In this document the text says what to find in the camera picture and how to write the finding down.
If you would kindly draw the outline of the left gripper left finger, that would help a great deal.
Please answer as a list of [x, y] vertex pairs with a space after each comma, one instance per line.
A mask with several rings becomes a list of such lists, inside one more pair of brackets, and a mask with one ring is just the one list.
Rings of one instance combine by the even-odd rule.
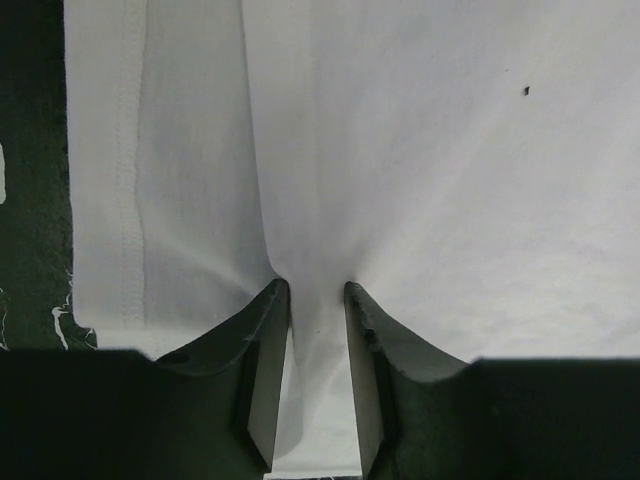
[[271, 471], [289, 323], [289, 285], [275, 279], [157, 360], [150, 472]]

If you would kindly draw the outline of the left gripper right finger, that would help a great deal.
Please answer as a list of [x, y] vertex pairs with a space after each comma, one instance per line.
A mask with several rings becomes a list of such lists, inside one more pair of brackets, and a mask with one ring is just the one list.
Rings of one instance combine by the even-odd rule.
[[363, 474], [474, 474], [468, 364], [400, 324], [356, 282], [344, 286], [344, 309]]

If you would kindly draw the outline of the white t-shirt robot print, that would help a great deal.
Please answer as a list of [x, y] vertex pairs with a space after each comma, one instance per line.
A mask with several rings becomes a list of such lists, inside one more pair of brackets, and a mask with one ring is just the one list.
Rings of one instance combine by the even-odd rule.
[[342, 287], [453, 356], [639, 353], [635, 1], [68, 1], [73, 304], [151, 357], [291, 287], [273, 476], [356, 475]]

